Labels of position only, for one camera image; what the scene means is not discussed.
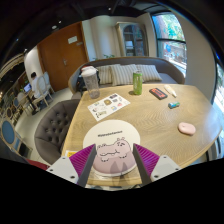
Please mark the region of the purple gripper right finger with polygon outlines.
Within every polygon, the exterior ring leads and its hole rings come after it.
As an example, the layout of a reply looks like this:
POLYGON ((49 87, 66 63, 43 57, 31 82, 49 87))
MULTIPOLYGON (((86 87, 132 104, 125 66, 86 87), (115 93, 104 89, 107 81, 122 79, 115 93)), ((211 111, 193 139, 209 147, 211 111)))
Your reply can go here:
POLYGON ((143 186, 180 170, 168 155, 159 156, 138 144, 133 145, 133 155, 143 186))

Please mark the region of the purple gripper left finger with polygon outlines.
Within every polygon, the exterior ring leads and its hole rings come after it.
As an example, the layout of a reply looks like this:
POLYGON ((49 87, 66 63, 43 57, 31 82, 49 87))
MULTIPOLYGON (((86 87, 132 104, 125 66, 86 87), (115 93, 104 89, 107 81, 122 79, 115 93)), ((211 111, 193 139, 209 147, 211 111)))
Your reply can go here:
POLYGON ((80 187, 85 187, 96 156, 96 145, 90 145, 74 155, 60 157, 47 171, 80 187))

